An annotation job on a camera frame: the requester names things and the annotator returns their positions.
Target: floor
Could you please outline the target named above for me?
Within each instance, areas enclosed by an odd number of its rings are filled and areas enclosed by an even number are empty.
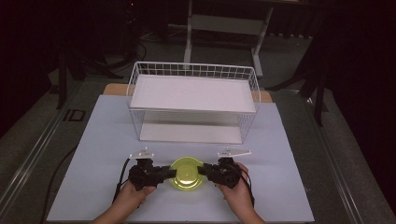
[[[167,42],[146,33],[141,39],[144,48],[138,47],[139,56],[146,55],[144,61],[182,62],[185,30],[173,29]],[[205,33],[194,36],[192,63],[252,66],[249,48],[245,46],[250,43],[249,37],[225,36],[224,39],[236,42],[229,46],[221,38],[216,43],[211,41]],[[310,39],[300,37],[268,36],[260,53],[264,73],[259,79],[260,86],[269,87],[291,77],[309,43]],[[65,155],[73,153],[78,144],[97,96],[108,83],[127,82],[131,70],[127,66],[114,71],[123,79],[109,79],[91,70],[87,70],[83,82],[69,78],[69,97],[63,109],[56,110],[57,95],[47,93],[0,139],[1,223],[40,222],[43,213],[49,211],[71,161],[72,156]],[[326,90],[320,128],[312,117],[312,99],[303,99],[298,94],[301,84],[270,93],[287,131],[314,223],[396,223],[332,93]],[[76,121],[70,119],[68,110],[86,114]],[[58,166],[59,171],[53,175]],[[15,186],[19,187],[13,191],[10,187]]]

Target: dark background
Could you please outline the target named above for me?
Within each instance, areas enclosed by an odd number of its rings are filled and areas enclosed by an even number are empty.
[[[133,2],[136,34],[144,25],[165,37],[167,23],[186,23],[187,1]],[[121,37],[125,22],[131,19],[131,15],[125,13],[130,3],[111,1],[110,4],[105,0],[0,2],[0,136],[51,88],[47,74],[58,67],[62,41],[67,40],[101,63],[106,62],[105,54],[122,54],[127,50]],[[198,9],[205,12],[208,3]],[[346,9],[327,13],[312,8],[276,7],[268,30],[285,37],[293,34],[314,37],[302,60],[301,71],[312,67],[320,71],[318,64],[328,68],[326,86],[333,91],[394,212],[395,11],[393,1],[351,2]]]

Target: hand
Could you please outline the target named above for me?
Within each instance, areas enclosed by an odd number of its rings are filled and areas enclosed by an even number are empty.
[[[248,168],[238,162],[235,164],[245,171],[242,172],[242,177],[248,179]],[[264,220],[254,210],[253,204],[250,200],[248,186],[246,186],[242,178],[239,179],[238,184],[233,187],[233,189],[220,184],[216,184],[216,186],[223,193],[224,199],[227,200],[230,208],[243,223],[265,223]]]
[[[131,215],[140,204],[144,203],[146,197],[155,189],[155,187],[146,187],[137,191],[131,181],[127,181],[114,203],[111,204],[101,216],[97,217],[92,224],[121,223]]]

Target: white wire basket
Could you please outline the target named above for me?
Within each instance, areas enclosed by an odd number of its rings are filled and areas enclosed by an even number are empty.
[[[254,68],[138,62],[128,107],[139,140],[242,144],[261,102]]]

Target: wire rack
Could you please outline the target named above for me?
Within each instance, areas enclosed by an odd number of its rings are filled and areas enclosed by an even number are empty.
[[[135,87],[141,75],[244,80],[250,88],[251,99],[249,100],[254,102],[256,112],[261,102],[260,89],[253,67],[206,63],[137,62],[134,65],[126,92],[126,95],[129,96],[129,102],[134,97]],[[130,111],[136,134],[140,139],[147,110],[130,107]],[[240,128],[241,141],[243,142],[248,135],[248,130],[254,120],[255,114],[241,113],[236,116]]]

